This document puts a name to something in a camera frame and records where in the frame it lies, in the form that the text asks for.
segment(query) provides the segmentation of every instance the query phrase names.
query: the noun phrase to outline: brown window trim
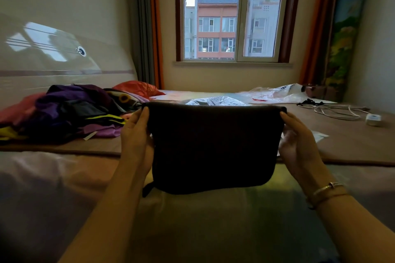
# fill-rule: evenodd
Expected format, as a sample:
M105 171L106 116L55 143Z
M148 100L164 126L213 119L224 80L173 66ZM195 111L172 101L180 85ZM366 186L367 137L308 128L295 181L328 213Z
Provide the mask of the brown window trim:
M285 6L284 25L281 34L280 53L278 62L289 62L291 54L292 38L294 36L296 11L299 0L287 0ZM183 21L181 21L181 0L175 0L175 18L176 18L176 60L182 61L182 46L181 46L181 29Z

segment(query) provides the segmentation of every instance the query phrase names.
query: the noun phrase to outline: glossy headboard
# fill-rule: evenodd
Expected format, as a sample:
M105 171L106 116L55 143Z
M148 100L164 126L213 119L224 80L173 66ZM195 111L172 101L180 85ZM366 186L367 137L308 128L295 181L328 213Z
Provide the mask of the glossy headboard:
M128 51L0 13L0 109L52 84L137 80Z

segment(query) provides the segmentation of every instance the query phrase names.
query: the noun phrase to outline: curtain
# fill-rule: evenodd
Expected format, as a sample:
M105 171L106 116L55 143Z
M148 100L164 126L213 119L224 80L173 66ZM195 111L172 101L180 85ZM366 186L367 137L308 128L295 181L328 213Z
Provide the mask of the curtain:
M137 78L164 88L159 0L128 0L131 57Z
M313 22L301 69L300 84L320 84L324 78L335 0L316 0Z

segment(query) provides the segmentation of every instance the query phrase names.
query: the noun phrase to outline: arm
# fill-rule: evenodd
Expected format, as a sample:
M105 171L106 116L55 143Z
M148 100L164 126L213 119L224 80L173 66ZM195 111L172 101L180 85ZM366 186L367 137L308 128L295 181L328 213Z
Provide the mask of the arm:
M280 155L307 197L335 179L321 161L311 131L292 113L281 113L286 126ZM319 218L342 262L395 262L395 233L352 196L332 197L317 206Z
M136 111L121 132L121 160L105 194L60 263L123 262L144 180L153 161L149 110Z

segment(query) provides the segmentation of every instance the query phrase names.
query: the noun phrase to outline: red pillow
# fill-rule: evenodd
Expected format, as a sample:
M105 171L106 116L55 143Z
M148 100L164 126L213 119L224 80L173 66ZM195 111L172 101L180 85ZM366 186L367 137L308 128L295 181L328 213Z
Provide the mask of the red pillow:
M165 93L160 92L156 88L156 86L137 80L122 82L114 86L113 89L117 89L119 91L131 92L133 94L142 96L146 99L149 99L149 97L152 96L166 95Z

